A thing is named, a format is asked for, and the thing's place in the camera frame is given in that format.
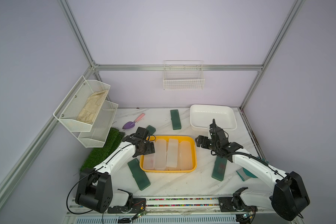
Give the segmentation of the yellow plastic tray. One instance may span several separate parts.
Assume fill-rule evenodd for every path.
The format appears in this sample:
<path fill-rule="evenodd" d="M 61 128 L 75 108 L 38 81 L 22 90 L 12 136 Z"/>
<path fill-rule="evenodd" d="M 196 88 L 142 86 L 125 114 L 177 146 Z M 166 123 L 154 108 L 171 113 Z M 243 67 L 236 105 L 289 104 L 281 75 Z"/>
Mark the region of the yellow plastic tray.
<path fill-rule="evenodd" d="M 195 142 L 188 136 L 151 136 L 155 153 L 142 155 L 140 168 L 154 173 L 189 173 L 197 167 Z"/>

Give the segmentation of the green pencil case back angled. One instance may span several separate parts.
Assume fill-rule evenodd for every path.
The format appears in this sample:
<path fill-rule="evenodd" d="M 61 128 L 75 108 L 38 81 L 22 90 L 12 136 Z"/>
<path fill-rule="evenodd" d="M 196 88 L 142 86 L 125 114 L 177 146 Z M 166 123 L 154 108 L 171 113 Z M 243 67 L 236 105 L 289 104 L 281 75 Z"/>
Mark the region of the green pencil case back angled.
<path fill-rule="evenodd" d="M 146 127 L 146 129 L 148 130 L 148 132 L 149 132 L 150 135 L 154 135 L 154 133 L 156 132 L 156 128 L 154 128 L 154 127 L 151 126 L 151 125 L 148 125 L 148 126 Z"/>

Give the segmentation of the clear pencil case pink pen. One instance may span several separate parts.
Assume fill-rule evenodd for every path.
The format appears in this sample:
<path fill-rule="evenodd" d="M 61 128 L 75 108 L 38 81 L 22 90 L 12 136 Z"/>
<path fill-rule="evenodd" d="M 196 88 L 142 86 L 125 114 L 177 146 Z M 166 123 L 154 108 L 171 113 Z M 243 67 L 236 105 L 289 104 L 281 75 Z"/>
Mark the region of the clear pencil case pink pen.
<path fill-rule="evenodd" d="M 144 155 L 143 169 L 154 170 L 155 169 L 155 154 Z"/>

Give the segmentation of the white plastic storage box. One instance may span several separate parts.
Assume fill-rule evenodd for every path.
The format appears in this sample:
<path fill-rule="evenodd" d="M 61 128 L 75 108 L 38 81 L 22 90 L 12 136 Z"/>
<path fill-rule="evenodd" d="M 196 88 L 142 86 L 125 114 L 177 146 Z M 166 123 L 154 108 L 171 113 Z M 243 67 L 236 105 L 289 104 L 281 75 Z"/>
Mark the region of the white plastic storage box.
<path fill-rule="evenodd" d="M 194 131 L 208 131 L 212 120 L 225 131 L 237 129 L 234 110 L 220 105 L 192 105 L 190 107 L 190 125 Z"/>

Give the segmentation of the green pencil case back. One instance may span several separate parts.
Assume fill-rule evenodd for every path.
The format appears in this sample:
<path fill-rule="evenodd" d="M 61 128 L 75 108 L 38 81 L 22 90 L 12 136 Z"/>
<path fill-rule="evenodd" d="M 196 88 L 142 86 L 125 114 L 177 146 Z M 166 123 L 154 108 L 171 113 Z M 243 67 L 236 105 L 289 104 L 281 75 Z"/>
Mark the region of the green pencil case back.
<path fill-rule="evenodd" d="M 179 111 L 177 109 L 174 109 L 170 111 L 170 114 L 171 114 L 171 122 L 172 122 L 173 130 L 182 129 Z"/>

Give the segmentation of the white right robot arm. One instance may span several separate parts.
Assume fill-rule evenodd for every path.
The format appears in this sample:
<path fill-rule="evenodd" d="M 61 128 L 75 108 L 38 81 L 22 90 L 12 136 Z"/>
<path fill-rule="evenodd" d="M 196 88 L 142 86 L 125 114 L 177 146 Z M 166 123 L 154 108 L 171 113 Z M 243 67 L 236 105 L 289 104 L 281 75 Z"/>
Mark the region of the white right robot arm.
<path fill-rule="evenodd" d="M 231 200 L 236 211 L 255 206 L 274 210 L 287 221 L 303 217 L 301 212 L 310 205 L 310 199 L 298 173 L 277 169 L 250 154 L 242 145 L 229 141 L 226 131 L 217 126 L 215 121 L 209 126 L 209 137 L 205 139 L 203 146 L 212 155 L 248 170 L 269 187 L 269 190 L 261 191 L 250 190 L 248 187 L 236 190 Z"/>

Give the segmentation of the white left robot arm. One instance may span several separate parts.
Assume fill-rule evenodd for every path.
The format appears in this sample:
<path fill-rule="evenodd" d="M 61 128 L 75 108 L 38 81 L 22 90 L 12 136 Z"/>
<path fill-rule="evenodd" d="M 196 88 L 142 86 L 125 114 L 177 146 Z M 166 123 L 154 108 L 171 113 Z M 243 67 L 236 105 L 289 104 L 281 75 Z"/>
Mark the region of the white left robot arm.
<path fill-rule="evenodd" d="M 137 131 L 123 138 L 118 148 L 94 168 L 85 168 L 77 186 L 75 203 L 99 213 L 129 212 L 133 209 L 133 193 L 115 189 L 112 177 L 127 164 L 132 173 L 144 173 L 139 160 L 143 155 L 155 153 L 151 133 L 139 127 Z"/>

